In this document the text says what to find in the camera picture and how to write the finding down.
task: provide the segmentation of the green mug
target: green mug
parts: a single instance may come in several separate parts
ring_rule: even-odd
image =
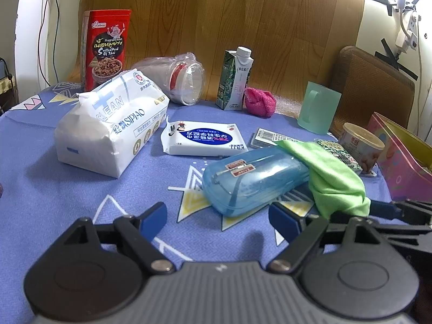
[[[315,134],[327,134],[341,95],[325,86],[308,82],[297,120],[299,126]]]

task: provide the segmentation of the wet wipes pack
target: wet wipes pack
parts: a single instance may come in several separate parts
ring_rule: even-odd
[[[167,120],[161,141],[163,152],[185,156],[227,157],[248,150],[235,124]]]
[[[58,160],[119,177],[165,120],[168,103],[136,69],[79,94],[54,131]]]

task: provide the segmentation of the translucent blue case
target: translucent blue case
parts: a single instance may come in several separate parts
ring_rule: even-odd
[[[202,190],[220,213],[234,217],[271,202],[309,179],[309,169],[278,146],[210,164]]]

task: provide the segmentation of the lime green microfiber cloth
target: lime green microfiber cloth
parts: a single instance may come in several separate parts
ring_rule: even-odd
[[[288,140],[276,144],[309,167],[309,189],[324,218],[335,211],[366,217],[371,200],[360,177],[345,163],[315,143]]]

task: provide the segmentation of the brown cushion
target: brown cushion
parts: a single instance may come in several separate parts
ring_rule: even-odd
[[[375,56],[344,47],[330,88],[342,93],[331,126],[339,136],[345,122],[366,128],[374,112],[406,128],[414,101],[414,82]]]

